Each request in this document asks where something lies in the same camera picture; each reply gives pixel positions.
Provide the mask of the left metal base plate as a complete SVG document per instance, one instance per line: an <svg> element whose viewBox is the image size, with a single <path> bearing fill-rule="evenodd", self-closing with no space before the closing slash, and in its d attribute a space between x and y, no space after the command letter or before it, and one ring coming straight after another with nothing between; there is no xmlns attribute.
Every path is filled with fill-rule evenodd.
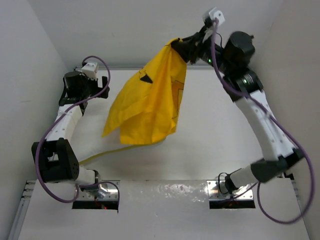
<svg viewBox="0 0 320 240"><path fill-rule="evenodd" d="M80 187L77 201L117 201L119 199L120 181L103 180L92 187Z"/></svg>

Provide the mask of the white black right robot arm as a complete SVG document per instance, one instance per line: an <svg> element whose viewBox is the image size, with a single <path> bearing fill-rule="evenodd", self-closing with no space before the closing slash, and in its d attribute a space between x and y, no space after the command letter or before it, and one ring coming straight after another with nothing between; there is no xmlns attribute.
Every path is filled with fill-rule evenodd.
<svg viewBox="0 0 320 240"><path fill-rule="evenodd" d="M174 40L171 47L187 63L201 59L222 73L223 88L251 126L262 151L262 159L229 173L224 178L227 193L256 182L266 183L289 170L304 158L284 131L272 120L263 84L249 68L255 53L253 36L233 32L224 47L212 43L213 33L206 27L192 36Z"/></svg>

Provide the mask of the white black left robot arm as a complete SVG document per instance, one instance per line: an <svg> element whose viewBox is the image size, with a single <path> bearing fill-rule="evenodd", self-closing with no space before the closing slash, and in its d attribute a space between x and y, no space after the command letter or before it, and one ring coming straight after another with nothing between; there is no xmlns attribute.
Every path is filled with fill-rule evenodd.
<svg viewBox="0 0 320 240"><path fill-rule="evenodd" d="M76 191L71 202L78 198L80 192L92 197L101 192L98 172L80 166L71 146L71 138L86 111L88 101L108 97L109 83L109 76L102 77L102 87L99 87L96 77L89 78L86 73L77 70L66 73L57 117L41 140L32 144L36 175L42 188L62 203L68 200L54 195L46 186L47 183L74 184Z"/></svg>

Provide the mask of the yellow pillowcase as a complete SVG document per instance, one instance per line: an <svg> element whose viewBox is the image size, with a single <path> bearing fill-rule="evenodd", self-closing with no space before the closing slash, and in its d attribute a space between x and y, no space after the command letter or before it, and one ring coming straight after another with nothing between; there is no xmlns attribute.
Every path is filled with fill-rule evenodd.
<svg viewBox="0 0 320 240"><path fill-rule="evenodd" d="M123 86L112 103L102 136L119 130L121 144L148 145L175 133L187 63L168 42Z"/></svg>

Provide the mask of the white front cover board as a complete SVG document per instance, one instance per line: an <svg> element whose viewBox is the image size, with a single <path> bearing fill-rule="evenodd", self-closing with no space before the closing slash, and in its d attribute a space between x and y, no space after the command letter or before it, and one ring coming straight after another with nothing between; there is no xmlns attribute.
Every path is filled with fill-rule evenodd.
<svg viewBox="0 0 320 240"><path fill-rule="evenodd" d="M74 209L36 184L21 240L307 240L303 221L281 225L258 207L211 209L207 183L120 182L118 210Z"/></svg>

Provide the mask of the white pillow yellow border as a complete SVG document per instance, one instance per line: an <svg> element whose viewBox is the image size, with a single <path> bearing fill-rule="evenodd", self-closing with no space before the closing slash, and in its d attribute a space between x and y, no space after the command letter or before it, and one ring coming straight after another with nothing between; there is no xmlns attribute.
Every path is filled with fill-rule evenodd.
<svg viewBox="0 0 320 240"><path fill-rule="evenodd" d="M71 147L80 164L96 162L98 159L141 161L150 158L153 150L161 148L166 142L162 139L151 144L131 144L120 142L120 130L102 136L110 105L103 101L90 103L84 116L78 121L70 140Z"/></svg>

